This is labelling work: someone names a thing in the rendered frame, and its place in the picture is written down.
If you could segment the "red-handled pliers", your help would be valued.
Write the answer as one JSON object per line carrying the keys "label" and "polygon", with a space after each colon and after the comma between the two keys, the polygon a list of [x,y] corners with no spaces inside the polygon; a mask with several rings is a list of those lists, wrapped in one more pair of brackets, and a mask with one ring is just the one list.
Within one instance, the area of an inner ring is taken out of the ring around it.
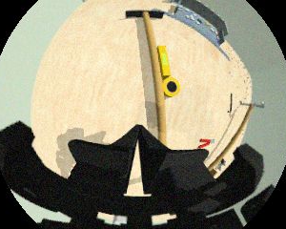
{"label": "red-handled pliers", "polygon": [[199,148],[199,149],[201,149],[201,148],[204,148],[204,146],[205,145],[209,145],[209,144],[213,144],[213,142],[215,142],[215,139],[213,140],[211,140],[210,138],[209,138],[209,140],[208,140],[208,138],[207,138],[207,140],[205,140],[205,138],[200,138],[200,142],[205,142],[205,144],[203,144],[203,145],[200,145],[200,146],[197,146],[197,148]]}

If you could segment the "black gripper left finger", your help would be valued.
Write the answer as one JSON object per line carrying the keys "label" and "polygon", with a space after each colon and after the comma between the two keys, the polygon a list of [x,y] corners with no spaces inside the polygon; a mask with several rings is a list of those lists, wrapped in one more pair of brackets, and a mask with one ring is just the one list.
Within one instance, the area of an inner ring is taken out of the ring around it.
{"label": "black gripper left finger", "polygon": [[136,145],[138,145],[136,142],[138,131],[139,123],[135,123],[131,130],[110,145],[77,138],[77,140],[68,141],[68,148],[75,163],[81,161],[93,167],[120,172],[121,187],[123,187],[124,194],[128,194],[129,179],[131,179]]}

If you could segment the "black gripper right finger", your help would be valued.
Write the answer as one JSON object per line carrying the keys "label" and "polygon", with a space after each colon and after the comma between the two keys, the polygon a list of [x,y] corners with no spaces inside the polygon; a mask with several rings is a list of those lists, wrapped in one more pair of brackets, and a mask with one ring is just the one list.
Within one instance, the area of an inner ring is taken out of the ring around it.
{"label": "black gripper right finger", "polygon": [[171,165],[197,163],[207,159],[208,149],[171,150],[158,141],[150,131],[139,123],[138,149],[140,176],[142,177],[143,195],[151,195],[152,187]]}

